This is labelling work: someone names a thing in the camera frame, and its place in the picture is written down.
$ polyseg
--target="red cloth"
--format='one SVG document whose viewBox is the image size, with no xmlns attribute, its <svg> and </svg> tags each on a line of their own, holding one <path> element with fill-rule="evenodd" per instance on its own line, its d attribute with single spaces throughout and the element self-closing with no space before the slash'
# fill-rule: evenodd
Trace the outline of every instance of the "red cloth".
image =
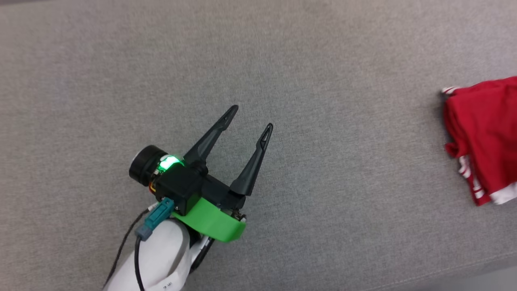
<svg viewBox="0 0 517 291">
<path fill-rule="evenodd" d="M 474 197 L 477 205 L 517 182 L 517 76 L 454 90 L 445 102 L 444 118 L 454 138 L 445 145 L 447 152 L 455 158 L 469 156 L 487 194 Z"/>
</svg>

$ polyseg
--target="gray couch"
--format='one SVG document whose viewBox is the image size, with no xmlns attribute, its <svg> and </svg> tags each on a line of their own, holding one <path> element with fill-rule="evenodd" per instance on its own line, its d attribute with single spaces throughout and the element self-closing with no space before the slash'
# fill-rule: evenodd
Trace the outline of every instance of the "gray couch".
<svg viewBox="0 0 517 291">
<path fill-rule="evenodd" d="M 275 131 L 244 236 L 216 243 L 186 290 L 406 290 L 517 265 L 517 201 L 474 206 L 436 96 L 516 74 L 516 14 L 513 0 L 2 3 L 0 289 L 99 289 L 153 201 L 128 176 L 135 153 L 185 153 L 232 104 L 214 176 L 231 182 Z"/>
</svg>

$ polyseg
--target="blue connector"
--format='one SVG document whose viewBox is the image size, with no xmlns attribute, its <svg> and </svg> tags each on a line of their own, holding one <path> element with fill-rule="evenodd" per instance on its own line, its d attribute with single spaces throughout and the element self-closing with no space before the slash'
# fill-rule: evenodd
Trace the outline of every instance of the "blue connector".
<svg viewBox="0 0 517 291">
<path fill-rule="evenodd" d="M 168 219 L 173 211 L 174 201 L 164 197 L 156 208 L 145 218 L 144 224 L 134 231 L 134 234 L 140 237 L 142 241 L 146 241 L 153 234 L 153 230 L 155 230 L 158 224 Z"/>
</svg>

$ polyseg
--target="green led light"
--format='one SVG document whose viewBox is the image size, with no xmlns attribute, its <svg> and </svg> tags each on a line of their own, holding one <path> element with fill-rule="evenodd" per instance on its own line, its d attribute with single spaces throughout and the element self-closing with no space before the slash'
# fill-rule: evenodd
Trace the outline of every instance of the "green led light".
<svg viewBox="0 0 517 291">
<path fill-rule="evenodd" d="M 178 160 L 178 158 L 176 158 L 175 156 L 168 156 L 167 158 L 165 158 L 163 161 L 160 162 L 160 164 L 158 165 L 158 170 L 160 172 L 166 171 L 167 169 L 169 169 L 172 165 L 174 165 L 176 163 L 180 163 L 180 164 L 184 165 L 183 162 Z"/>
</svg>

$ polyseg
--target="black cable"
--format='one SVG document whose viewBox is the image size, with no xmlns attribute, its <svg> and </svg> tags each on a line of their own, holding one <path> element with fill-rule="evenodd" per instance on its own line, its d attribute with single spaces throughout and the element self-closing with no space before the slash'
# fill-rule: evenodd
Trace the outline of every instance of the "black cable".
<svg viewBox="0 0 517 291">
<path fill-rule="evenodd" d="M 140 266 L 138 263 L 138 255 L 140 252 L 140 241 L 142 239 L 140 237 L 136 237 L 136 242 L 134 243 L 134 274 L 136 275 L 136 281 L 138 282 L 138 287 L 140 291 L 145 291 L 144 284 L 142 283 L 142 278 L 140 277 Z"/>
<path fill-rule="evenodd" d="M 144 211 L 142 211 L 142 213 L 140 213 L 138 215 L 138 217 L 133 221 L 133 223 L 129 227 L 128 231 L 124 235 L 124 238 L 122 239 L 122 243 L 120 244 L 120 247 L 118 248 L 118 252 L 117 252 L 117 256 L 115 257 L 115 261 L 113 262 L 113 265 L 111 266 L 110 274 L 108 275 L 108 278 L 106 279 L 106 282 L 104 283 L 103 288 L 106 286 L 108 281 L 111 279 L 111 276 L 113 276 L 113 273 L 115 273 L 115 269 L 117 268 L 118 259 L 120 259 L 120 254 L 122 253 L 122 248 L 124 247 L 124 244 L 126 243 L 126 240 L 128 239 L 129 234 L 133 230 L 134 226 L 138 223 L 138 221 L 140 219 L 142 219 L 142 217 L 144 215 L 146 215 L 148 212 L 149 212 L 149 209 L 145 209 Z"/>
</svg>

